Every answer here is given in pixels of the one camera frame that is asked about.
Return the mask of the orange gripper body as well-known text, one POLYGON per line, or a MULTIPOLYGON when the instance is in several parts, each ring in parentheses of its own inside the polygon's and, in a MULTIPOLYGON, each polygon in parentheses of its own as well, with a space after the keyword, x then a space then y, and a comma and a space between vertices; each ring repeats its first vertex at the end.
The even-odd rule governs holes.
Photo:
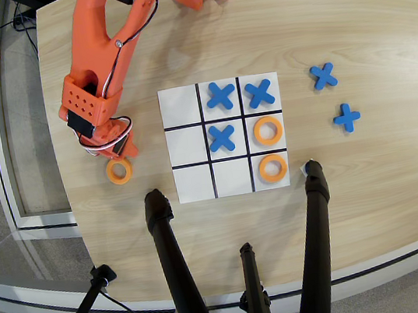
POLYGON ((93 130, 93 136, 76 132, 79 144, 94 156, 104 156, 110 160, 136 157, 139 155, 133 141, 133 121, 127 116, 111 118, 93 130))

